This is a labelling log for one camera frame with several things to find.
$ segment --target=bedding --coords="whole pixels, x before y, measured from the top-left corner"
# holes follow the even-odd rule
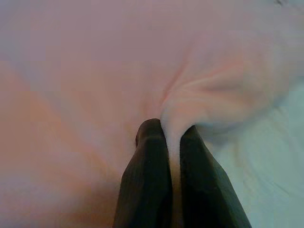
[[[1,227],[111,227],[151,118],[167,139],[175,227],[179,140],[193,124],[253,227],[303,224],[303,93],[282,103],[303,80],[301,2],[0,3]]]

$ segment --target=pink blanket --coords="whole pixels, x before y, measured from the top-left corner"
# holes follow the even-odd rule
[[[294,5],[0,2],[4,228],[110,227],[137,129],[149,118],[161,119],[178,193],[187,128],[236,126],[304,72],[304,16]]]

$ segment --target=pink fabric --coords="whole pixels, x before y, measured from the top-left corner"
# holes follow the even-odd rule
[[[304,72],[303,29],[294,7],[253,0],[4,1],[0,224],[110,227],[149,118],[178,191],[182,134],[285,95]]]

